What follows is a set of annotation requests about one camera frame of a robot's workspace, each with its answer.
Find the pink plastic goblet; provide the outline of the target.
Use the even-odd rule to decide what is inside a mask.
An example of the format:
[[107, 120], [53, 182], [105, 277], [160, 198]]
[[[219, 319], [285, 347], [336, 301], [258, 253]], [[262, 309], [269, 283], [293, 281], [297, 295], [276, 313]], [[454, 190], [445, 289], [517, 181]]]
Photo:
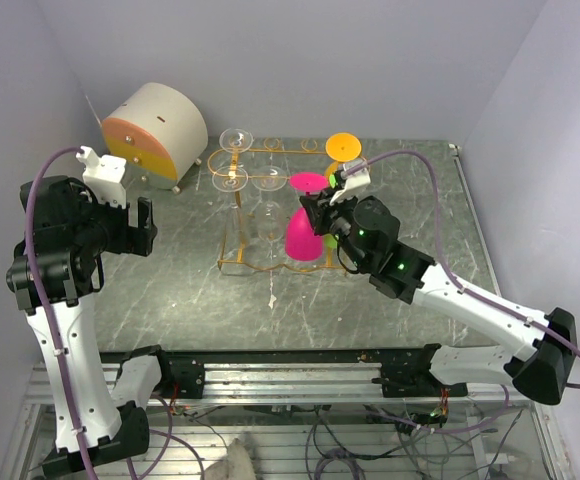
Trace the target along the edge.
[[[289, 183], [298, 192], [307, 194], [319, 192], [327, 186], [326, 179], [314, 172], [292, 175]], [[303, 207], [296, 211], [287, 225], [285, 252], [291, 259], [300, 262], [317, 260], [323, 253], [323, 241], [313, 233]]]

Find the green plastic goblet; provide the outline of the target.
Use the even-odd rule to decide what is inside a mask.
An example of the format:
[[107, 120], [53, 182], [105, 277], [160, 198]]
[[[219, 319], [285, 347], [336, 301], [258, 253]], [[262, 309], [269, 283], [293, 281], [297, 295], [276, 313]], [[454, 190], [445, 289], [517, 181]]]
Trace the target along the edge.
[[[324, 173], [324, 177], [328, 181], [328, 184], [331, 188], [334, 188], [336, 186], [336, 179], [335, 179], [334, 170], [333, 170], [333, 167], [336, 167], [336, 166], [337, 166], [336, 163], [331, 164], [330, 169]], [[324, 245], [326, 248], [328, 248], [330, 250], [334, 250], [336, 248], [336, 246], [337, 246], [336, 240], [331, 234], [326, 234], [323, 237], [323, 239], [324, 239]]]

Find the clear wine glass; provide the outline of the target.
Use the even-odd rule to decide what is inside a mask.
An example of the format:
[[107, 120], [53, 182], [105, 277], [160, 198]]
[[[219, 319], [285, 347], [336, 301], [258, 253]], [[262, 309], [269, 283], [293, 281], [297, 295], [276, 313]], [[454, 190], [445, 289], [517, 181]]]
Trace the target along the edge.
[[274, 200], [273, 193], [286, 185], [286, 173], [280, 167], [266, 165], [257, 169], [251, 179], [261, 194], [254, 210], [257, 233], [262, 240], [280, 240], [285, 232], [287, 217], [281, 205]]
[[228, 128], [219, 136], [220, 147], [231, 154], [248, 151], [253, 142], [253, 135], [240, 128]]
[[214, 188], [228, 196], [226, 238], [235, 249], [246, 247], [250, 240], [248, 216], [241, 198], [248, 181], [247, 172], [237, 165], [222, 166], [212, 177]]

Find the orange plastic goblet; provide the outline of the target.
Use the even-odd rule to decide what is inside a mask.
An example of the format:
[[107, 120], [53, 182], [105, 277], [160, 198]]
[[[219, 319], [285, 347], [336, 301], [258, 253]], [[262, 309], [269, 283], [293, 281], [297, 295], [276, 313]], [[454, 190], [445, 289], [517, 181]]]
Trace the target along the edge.
[[339, 132], [326, 140], [325, 151], [333, 161], [347, 163], [360, 156], [362, 144], [355, 135], [349, 132]]

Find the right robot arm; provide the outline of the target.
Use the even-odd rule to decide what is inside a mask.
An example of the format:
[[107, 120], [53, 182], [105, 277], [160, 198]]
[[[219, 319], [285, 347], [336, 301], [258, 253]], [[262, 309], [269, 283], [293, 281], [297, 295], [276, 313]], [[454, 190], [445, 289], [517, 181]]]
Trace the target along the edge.
[[546, 313], [451, 280], [440, 262], [399, 241], [400, 221], [376, 197], [331, 203], [326, 189], [300, 199], [314, 233], [330, 234], [380, 293], [434, 310], [491, 340], [482, 347], [432, 345], [410, 373], [420, 394], [460, 383], [511, 386], [544, 405], [561, 402], [575, 361], [574, 316]]

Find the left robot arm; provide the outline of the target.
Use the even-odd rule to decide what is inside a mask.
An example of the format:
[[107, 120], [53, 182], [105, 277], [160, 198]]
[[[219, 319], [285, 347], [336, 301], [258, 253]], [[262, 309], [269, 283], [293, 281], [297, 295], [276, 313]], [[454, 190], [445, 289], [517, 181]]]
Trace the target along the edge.
[[65, 175], [20, 188], [26, 214], [6, 283], [42, 351], [56, 414], [54, 450], [41, 468], [48, 479], [91, 473], [94, 467], [147, 451], [150, 397], [173, 387], [174, 373], [157, 346], [122, 363], [108, 387], [96, 340], [94, 300], [104, 285], [104, 252], [146, 257], [157, 233], [149, 199], [112, 205], [84, 182]]

